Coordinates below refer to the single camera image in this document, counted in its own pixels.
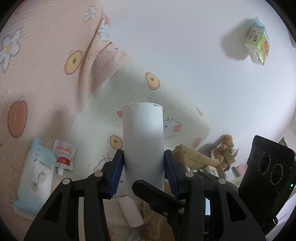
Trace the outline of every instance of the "blue gripper pad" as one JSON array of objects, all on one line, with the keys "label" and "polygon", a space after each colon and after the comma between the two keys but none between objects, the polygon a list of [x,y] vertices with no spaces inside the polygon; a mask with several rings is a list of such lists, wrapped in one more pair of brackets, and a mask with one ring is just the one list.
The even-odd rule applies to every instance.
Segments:
[{"label": "blue gripper pad", "polygon": [[109,165],[107,173],[105,174],[104,185],[107,187],[107,195],[111,199],[113,195],[117,192],[118,184],[123,170],[123,150],[117,150],[113,160],[110,163],[111,164]]},{"label": "blue gripper pad", "polygon": [[176,162],[171,150],[166,150],[164,155],[165,178],[168,179],[172,194],[176,199],[182,200],[186,198],[184,188],[183,174],[186,172],[185,166]]}]

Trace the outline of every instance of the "white pouch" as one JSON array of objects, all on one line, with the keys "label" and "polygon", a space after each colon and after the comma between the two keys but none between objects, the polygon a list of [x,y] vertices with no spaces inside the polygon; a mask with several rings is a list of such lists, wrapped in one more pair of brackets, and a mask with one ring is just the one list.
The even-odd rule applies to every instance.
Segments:
[{"label": "white pouch", "polygon": [[57,175],[59,177],[64,175],[64,169],[73,170],[76,146],[64,141],[55,140],[53,151],[58,156],[55,166],[57,167]]},{"label": "white pouch", "polygon": [[54,165],[57,160],[53,151],[44,148],[38,138],[33,139],[27,155],[14,212],[33,220],[50,196]]}]

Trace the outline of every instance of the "camera lens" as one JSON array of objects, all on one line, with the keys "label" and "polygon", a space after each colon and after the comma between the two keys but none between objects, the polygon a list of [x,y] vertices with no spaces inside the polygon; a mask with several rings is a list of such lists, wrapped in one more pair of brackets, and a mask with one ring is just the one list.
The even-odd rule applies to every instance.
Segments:
[{"label": "camera lens", "polygon": [[276,164],[272,169],[270,180],[273,185],[278,184],[283,177],[283,166],[281,164]]},{"label": "camera lens", "polygon": [[267,154],[266,152],[264,152],[262,154],[262,156],[260,157],[259,163],[258,163],[258,169],[259,172],[264,175],[268,169],[269,169],[269,165],[270,165],[270,155]]},{"label": "camera lens", "polygon": [[255,148],[250,156],[250,160],[252,162],[255,162],[257,160],[257,157],[258,157],[258,149]]}]

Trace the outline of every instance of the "white paper tube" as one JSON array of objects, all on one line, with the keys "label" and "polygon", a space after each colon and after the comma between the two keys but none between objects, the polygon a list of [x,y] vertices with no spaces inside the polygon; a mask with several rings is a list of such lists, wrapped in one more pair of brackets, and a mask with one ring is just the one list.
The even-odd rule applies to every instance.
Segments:
[{"label": "white paper tube", "polygon": [[145,180],[158,189],[164,184],[163,108],[153,103],[135,103],[123,108],[123,154],[126,194],[141,200],[132,184]]},{"label": "white paper tube", "polygon": [[135,201],[128,196],[118,199],[119,205],[131,228],[139,227],[144,224],[144,220],[137,208]]}]

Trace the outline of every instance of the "black camera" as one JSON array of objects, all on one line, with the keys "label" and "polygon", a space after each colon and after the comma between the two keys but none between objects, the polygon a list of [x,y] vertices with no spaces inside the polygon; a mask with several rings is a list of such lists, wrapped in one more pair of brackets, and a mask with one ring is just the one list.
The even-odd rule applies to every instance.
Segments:
[{"label": "black camera", "polygon": [[276,215],[295,187],[295,153],[279,143],[255,136],[247,164],[239,196],[267,234],[278,223]]}]

